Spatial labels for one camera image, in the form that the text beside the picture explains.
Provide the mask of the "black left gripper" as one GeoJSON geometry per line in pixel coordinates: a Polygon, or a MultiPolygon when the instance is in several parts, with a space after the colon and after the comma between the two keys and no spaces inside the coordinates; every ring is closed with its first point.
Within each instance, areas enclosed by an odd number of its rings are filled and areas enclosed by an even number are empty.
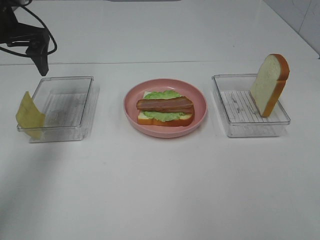
{"type": "Polygon", "coordinates": [[[7,44],[8,47],[28,47],[25,53],[44,77],[49,71],[48,31],[44,27],[20,23],[13,7],[22,5],[16,0],[0,1],[0,43],[7,44]]]}

